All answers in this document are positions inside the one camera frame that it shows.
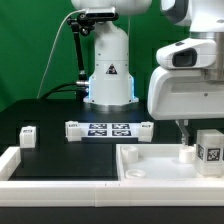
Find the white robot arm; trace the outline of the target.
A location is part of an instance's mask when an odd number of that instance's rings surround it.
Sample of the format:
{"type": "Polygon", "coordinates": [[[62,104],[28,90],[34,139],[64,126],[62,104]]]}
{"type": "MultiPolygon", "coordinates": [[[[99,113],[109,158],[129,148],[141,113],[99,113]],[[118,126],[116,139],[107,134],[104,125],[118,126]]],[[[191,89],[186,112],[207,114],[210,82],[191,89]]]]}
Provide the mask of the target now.
{"type": "MultiPolygon", "coordinates": [[[[84,102],[104,111],[136,101],[128,71],[128,37],[113,25],[144,13],[152,0],[71,0],[81,32],[95,29],[95,70],[84,102]]],[[[147,109],[156,120],[224,118],[224,0],[161,0],[161,12],[190,36],[156,52],[147,109]]]]}

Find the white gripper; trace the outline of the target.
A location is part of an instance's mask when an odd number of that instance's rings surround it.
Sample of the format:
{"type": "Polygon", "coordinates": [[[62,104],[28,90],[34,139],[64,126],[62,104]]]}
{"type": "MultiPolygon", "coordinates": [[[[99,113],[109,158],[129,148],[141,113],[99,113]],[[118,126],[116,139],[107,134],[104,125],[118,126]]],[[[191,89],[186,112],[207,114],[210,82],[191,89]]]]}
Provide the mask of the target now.
{"type": "Polygon", "coordinates": [[[188,121],[224,118],[224,82],[206,81],[201,69],[153,72],[147,107],[155,120],[176,120],[183,145],[189,143],[188,121]]]}

